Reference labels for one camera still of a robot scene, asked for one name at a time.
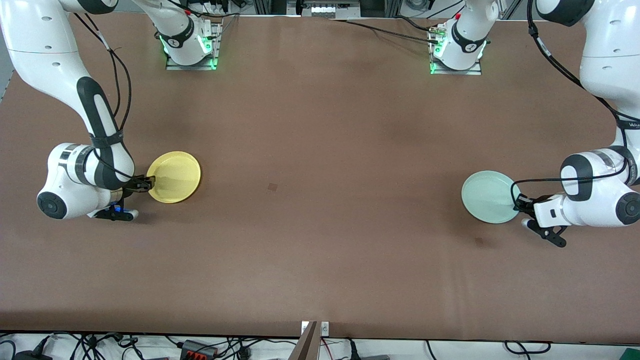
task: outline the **floor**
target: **floor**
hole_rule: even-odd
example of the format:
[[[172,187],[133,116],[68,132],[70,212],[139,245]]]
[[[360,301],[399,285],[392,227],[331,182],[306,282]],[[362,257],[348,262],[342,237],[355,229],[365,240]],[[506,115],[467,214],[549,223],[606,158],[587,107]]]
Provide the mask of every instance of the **floor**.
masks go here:
[[[17,351],[33,350],[47,334],[14,334],[7,335],[0,340],[12,340],[15,342]],[[169,360],[180,359],[180,349],[176,348],[168,339],[163,336],[134,335],[138,338],[136,347],[139,348],[145,360],[158,358],[168,358]],[[171,336],[174,342],[192,340],[203,345],[225,342],[225,338],[196,338],[185,336]],[[286,339],[274,339],[273,341],[283,341]],[[329,352],[320,349],[318,360],[338,360],[349,359],[351,357],[351,347],[345,339],[326,339]],[[422,340],[355,340],[358,355],[362,358],[368,356],[387,355],[391,360],[514,360],[525,359],[524,355],[514,355],[505,349],[503,343],[488,341],[430,341],[431,349],[435,359],[429,354],[426,342]],[[69,335],[56,335],[51,338],[45,346],[44,354],[51,356],[54,360],[68,359],[71,355],[77,340]],[[274,360],[287,359],[293,344],[286,342],[271,343],[261,341],[251,346],[251,360]],[[546,347],[542,344],[527,344],[524,346],[530,351],[540,350]],[[513,350],[519,350],[514,343],[510,344]],[[580,345],[580,344],[553,344],[550,350],[544,354],[531,355],[532,360],[619,360],[627,349],[623,345]],[[218,352],[226,349],[226,344],[218,347]],[[106,360],[139,360],[133,351],[126,351],[113,340],[106,340],[98,346],[98,350]],[[0,347],[0,359],[11,359],[12,348],[9,345]],[[81,351],[76,356],[81,358]]]

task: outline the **light green plate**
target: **light green plate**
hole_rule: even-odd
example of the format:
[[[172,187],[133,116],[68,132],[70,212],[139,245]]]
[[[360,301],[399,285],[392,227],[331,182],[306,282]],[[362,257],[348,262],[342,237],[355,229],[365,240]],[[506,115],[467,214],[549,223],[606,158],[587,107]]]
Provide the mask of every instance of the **light green plate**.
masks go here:
[[[480,171],[469,176],[462,185],[462,203],[467,211],[484,222],[501,224],[515,218],[509,189],[513,184],[507,175],[496,171]],[[513,187],[515,196],[520,194],[518,186]]]

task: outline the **metal bracket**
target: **metal bracket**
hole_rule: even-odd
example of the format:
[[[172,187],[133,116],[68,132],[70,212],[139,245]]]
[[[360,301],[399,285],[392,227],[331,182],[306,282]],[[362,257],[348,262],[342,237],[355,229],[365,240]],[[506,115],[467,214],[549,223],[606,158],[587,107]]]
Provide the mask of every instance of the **metal bracket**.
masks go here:
[[[302,335],[293,348],[289,360],[317,360],[320,339],[326,329],[329,335],[329,322],[302,322]]]
[[[482,75],[480,61],[477,60],[474,66],[467,70],[453,70],[446,67],[440,59],[433,56],[434,53],[442,51],[443,43],[446,41],[447,30],[438,25],[434,31],[427,32],[429,40],[436,40],[438,44],[429,44],[429,72],[431,74],[449,74],[449,75]]]
[[[204,49],[211,49],[211,52],[193,65],[183,66],[178,65],[166,55],[166,70],[216,70],[218,68],[218,57],[220,56],[220,42],[222,40],[222,22],[207,22],[211,23],[211,28],[207,26],[207,30],[202,37],[202,46]]]
[[[309,322],[302,322],[301,330],[300,330],[301,334],[305,333],[305,330],[307,329],[308,325],[309,325]],[[321,330],[320,336],[322,336],[323,338],[327,338],[329,336],[329,322],[321,322],[320,330]]]

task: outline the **black cable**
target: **black cable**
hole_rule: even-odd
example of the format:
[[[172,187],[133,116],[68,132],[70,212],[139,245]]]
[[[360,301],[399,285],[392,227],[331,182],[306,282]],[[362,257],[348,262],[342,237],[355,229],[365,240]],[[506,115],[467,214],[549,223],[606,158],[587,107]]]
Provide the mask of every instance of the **black cable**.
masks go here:
[[[203,346],[203,347],[198,348],[198,349],[197,349],[197,350],[195,350],[194,352],[200,352],[200,351],[202,351],[202,350],[204,350],[204,349],[206,349],[206,348],[216,347],[216,346],[218,346],[218,345],[222,345],[222,344],[225,344],[225,343],[226,343],[227,345],[229,345],[229,344],[230,344],[230,343],[229,343],[229,338],[227,338],[227,340],[225,340],[225,341],[222,341],[221,343],[215,343],[215,344],[205,345],[205,346]],[[226,349],[225,351],[223,351],[223,352],[222,352],[222,353],[220,353],[220,354],[216,354],[214,357],[222,357],[222,356],[224,356],[224,355],[229,351],[229,349],[230,349],[230,348],[231,348],[231,346],[227,346],[227,349]]]
[[[395,19],[403,19],[404,21],[408,22],[411,26],[413,26],[414,28],[418,29],[418,30],[422,30],[422,31],[429,31],[429,28],[425,28],[424,26],[420,26],[418,24],[416,24],[413,20],[411,20],[410,18],[404,16],[404,15],[396,15],[394,16]]]
[[[358,348],[356,347],[355,341],[353,339],[349,340],[349,344],[351,345],[351,360],[360,360],[360,354],[358,354]]]
[[[427,350],[429,350],[429,355],[431,356],[431,358],[433,360],[438,360],[436,359],[436,355],[433,355],[433,350],[431,349],[431,344],[429,343],[429,340],[424,340],[424,342],[427,343]]]
[[[566,67],[564,67],[564,65],[562,65],[559,61],[557,61],[551,55],[551,52],[547,49],[545,44],[542,42],[542,39],[538,35],[538,27],[536,26],[536,24],[533,21],[532,13],[533,13],[533,0],[528,0],[527,1],[527,25],[529,27],[529,34],[533,38],[534,42],[536,43],[536,47],[538,48],[540,53],[564,77],[569,79],[572,83],[576,84],[580,88],[584,89],[584,87],[582,86],[582,83],[580,82],[580,79],[577,76],[573,75],[573,73],[571,73],[571,71],[569,71]],[[598,97],[598,96],[595,96],[595,95],[593,95],[593,97],[599,103],[601,103],[605,108],[607,108],[607,110],[609,110],[611,112],[611,114],[613,115],[614,119],[616,120],[616,125],[617,125],[618,121],[620,120],[620,117],[625,117],[625,118],[633,120],[633,121],[640,121],[640,119],[638,119],[638,118],[626,115],[626,114],[621,113],[620,111],[614,109],[605,99],[603,99],[601,97]],[[627,147],[627,133],[622,128],[620,128],[620,132],[621,132],[621,135],[622,135],[623,146]],[[562,177],[546,177],[546,178],[541,178],[541,179],[524,179],[524,180],[514,181],[511,184],[511,200],[513,201],[513,204],[516,206],[516,208],[518,208],[518,210],[521,210],[518,207],[518,204],[516,202],[516,195],[513,194],[513,189],[517,184],[522,184],[522,183],[540,183],[540,182],[562,182],[562,181],[593,181],[593,180],[597,180],[597,179],[604,179],[606,177],[618,176],[618,175],[622,174],[622,172],[624,172],[627,169],[627,166],[628,166],[628,161],[627,161],[626,158],[623,158],[622,168],[620,170],[618,170],[616,172],[612,172],[610,174],[603,174],[603,175],[598,175],[598,176],[566,177],[566,178],[562,178]]]
[[[9,344],[11,345],[11,347],[13,348],[13,354],[11,355],[11,360],[15,359],[15,353],[16,353],[16,347],[15,347],[15,343],[11,340],[3,340],[0,341],[0,345],[2,344]]]
[[[132,343],[131,344],[131,348],[133,349],[133,352],[136,353],[136,355],[138,356],[138,358],[140,358],[140,360],[145,360],[145,357],[142,356],[142,351],[140,351],[137,347],[136,347],[136,343]]]
[[[374,30],[374,31],[380,31],[382,33],[387,33],[387,34],[394,35],[394,36],[397,36],[397,37],[408,38],[408,39],[418,40],[418,41],[424,41],[424,42],[428,42],[430,44],[437,44],[438,43],[436,40],[413,37],[411,35],[406,35],[406,34],[400,34],[400,33],[396,33],[396,32],[393,32],[393,31],[389,31],[389,30],[385,30],[385,29],[381,29],[381,28],[376,28],[374,26],[361,24],[359,22],[351,22],[351,21],[348,21],[348,20],[336,20],[336,21],[344,22],[346,24],[352,24],[352,25],[361,26],[363,28],[371,29],[371,30]]]
[[[264,340],[263,340],[263,339],[256,340],[256,341],[254,341],[253,343],[250,343],[249,345],[246,345],[244,348],[250,348],[250,347],[254,346],[256,343],[259,343],[260,341],[264,341]],[[234,352],[234,353],[233,353],[233,354],[231,354],[231,355],[227,355],[227,356],[223,357],[221,360],[227,360],[227,359],[230,359],[230,358],[232,358],[232,357],[236,356],[236,353],[237,353],[237,352]]]
[[[40,340],[38,345],[36,345],[36,347],[33,348],[33,351],[31,351],[31,355],[33,355],[34,357],[40,357],[42,355],[42,352],[44,352],[44,347],[50,337],[51,335],[47,335],[44,339]]]
[[[77,17],[78,20],[80,20],[80,22],[82,23],[82,25],[84,25],[84,27],[89,30],[89,32],[100,41],[100,43],[102,43],[104,45],[104,42],[102,41],[102,39],[100,38],[100,36],[96,33],[96,31],[100,31],[97,27],[97,25],[95,24],[95,22],[93,21],[93,19],[91,19],[91,17],[87,14],[86,17],[87,19],[93,24],[94,28],[96,29],[95,31],[84,21],[83,18],[80,17],[80,15],[74,13],[74,15]],[[129,69],[127,68],[127,66],[124,64],[124,62],[122,61],[122,59],[120,59],[120,57],[116,54],[116,52],[112,49],[107,49],[107,51],[109,52],[109,54],[113,58],[115,58],[116,60],[118,60],[118,62],[120,63],[120,65],[122,66],[122,68],[124,69],[125,75],[127,77],[127,87],[129,88],[128,91],[128,96],[127,96],[127,108],[125,109],[125,113],[124,116],[122,117],[122,121],[120,123],[120,128],[119,130],[122,131],[124,129],[125,123],[127,122],[127,118],[129,117],[129,111],[131,109],[131,75],[129,74]],[[120,91],[119,91],[119,85],[117,85],[116,87],[118,87],[118,96],[120,95]],[[115,167],[113,167],[111,164],[109,164],[108,162],[104,161],[99,155],[98,152],[96,151],[96,149],[93,149],[93,155],[95,155],[95,157],[98,159],[99,162],[101,162],[104,166],[106,166],[108,169],[110,169],[113,172],[116,172],[117,174],[120,174],[128,179],[131,179],[133,181],[136,181],[139,184],[145,184],[146,183],[142,180],[136,179],[133,176],[130,176],[128,174],[123,173],[122,171],[116,169]]]
[[[431,15],[429,15],[429,16],[427,16],[427,17],[425,17],[425,19],[430,19],[430,18],[434,17],[435,15],[438,15],[438,14],[439,14],[439,13],[441,13],[441,12],[444,12],[444,11],[446,11],[446,10],[449,10],[449,9],[451,9],[452,7],[456,6],[456,5],[459,5],[459,4],[463,3],[464,1],[465,1],[465,0],[460,0],[460,1],[458,1],[457,3],[455,3],[455,4],[451,4],[451,5],[447,6],[446,8],[444,8],[444,9],[442,9],[442,10],[439,10],[439,11],[437,11],[437,12],[435,12],[435,13],[432,13]]]
[[[74,348],[74,351],[71,352],[71,356],[69,357],[69,360],[76,360],[76,351],[78,350],[78,348],[80,347],[80,344],[83,342],[84,340],[84,335],[82,335],[79,339],[78,342],[76,343],[76,347]]]
[[[517,351],[517,350],[513,350],[509,347],[509,343],[516,343],[521,349],[522,351]],[[537,350],[537,351],[533,351],[533,350],[527,350],[527,348],[524,347],[524,345],[522,345],[521,342],[519,341],[511,341],[511,340],[507,340],[504,342],[504,347],[507,349],[508,352],[511,352],[514,355],[525,355],[527,356],[528,360],[531,360],[530,355],[540,355],[540,354],[544,354],[545,352],[548,352],[549,350],[551,350],[551,343],[544,343],[547,345],[546,348],[542,349],[542,350]]]
[[[83,25],[89,29],[89,31],[92,32],[92,34],[98,38],[100,40],[100,42],[102,42],[103,45],[104,42],[102,41],[102,39],[100,38],[100,36],[96,33],[96,32],[100,32],[100,29],[98,28],[98,25],[95,24],[95,22],[93,21],[93,19],[88,15],[85,14],[84,16],[91,22],[91,24],[93,25],[93,28],[95,29],[95,31],[89,27],[89,25],[87,25],[87,23],[85,21],[82,20],[82,18],[80,16],[78,16],[78,14],[75,14],[76,17],[83,23]],[[116,52],[113,49],[107,49],[107,51],[109,52],[109,55],[111,56],[111,62],[113,63],[113,74],[115,77],[115,82],[116,82],[116,90],[118,92],[118,102],[117,102],[117,106],[116,106],[116,110],[113,111],[113,116],[115,116],[118,113],[118,110],[120,109],[120,82],[118,80],[118,69],[116,67],[115,64],[115,60],[118,60],[118,62],[120,63],[120,65],[122,66],[122,69],[124,70],[125,76],[127,77],[127,87],[128,87],[128,96],[127,96],[127,108],[124,111],[124,116],[122,117],[122,121],[120,123],[120,129],[122,130],[124,129],[124,124],[127,122],[127,118],[129,117],[129,110],[131,109],[131,75],[129,74],[129,69],[127,68],[127,66],[124,64],[124,61],[122,61],[122,59],[120,59],[120,57],[116,54]]]
[[[133,348],[128,347],[128,348],[124,349],[124,351],[122,352],[122,360],[124,360],[124,356],[126,355],[127,351],[129,351],[131,349],[133,349]]]
[[[171,340],[171,338],[170,338],[169,336],[167,336],[167,335],[164,335],[164,337],[165,337],[167,340],[169,340],[169,342],[170,342],[170,343],[174,344],[175,346],[178,346],[178,342],[177,342],[177,341],[173,341],[173,340]]]
[[[118,54],[116,54],[115,51],[111,50],[110,51],[111,55],[113,57],[116,58],[116,60],[118,60],[118,62],[120,63],[120,65],[122,66],[122,68],[124,69],[124,74],[127,77],[127,87],[128,89],[128,96],[127,96],[127,107],[124,110],[124,115],[122,116],[122,121],[120,122],[120,131],[122,131],[124,129],[124,124],[127,122],[127,119],[129,118],[129,110],[131,110],[131,75],[129,74],[129,69],[127,69],[127,66],[124,65],[124,62],[122,61],[122,59],[120,59],[120,57],[118,56]]]
[[[291,344],[291,345],[297,345],[298,343],[295,343],[293,341],[289,341],[289,340],[271,340],[271,339],[262,339],[263,341],[267,341],[268,343],[287,343],[287,344]]]
[[[83,360],[105,360],[104,355],[102,355],[100,350],[98,350],[98,344],[108,338],[109,336],[103,336],[102,338],[98,339],[95,337],[95,335],[89,335],[88,337],[85,337],[81,343],[84,352]]]

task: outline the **plate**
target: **plate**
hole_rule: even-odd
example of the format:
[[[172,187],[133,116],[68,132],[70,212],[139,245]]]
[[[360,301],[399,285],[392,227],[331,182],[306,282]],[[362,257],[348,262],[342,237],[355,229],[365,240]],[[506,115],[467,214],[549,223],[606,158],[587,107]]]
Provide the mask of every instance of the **plate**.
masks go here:
[[[156,177],[149,195],[159,202],[173,204],[187,199],[196,191],[200,184],[200,164],[186,152],[167,152],[151,164],[147,176]]]
[[[513,180],[500,172],[476,172],[462,185],[462,203],[478,220],[490,224],[507,222],[518,214],[509,194],[511,184]],[[516,197],[520,194],[517,185],[513,187],[513,194]]]

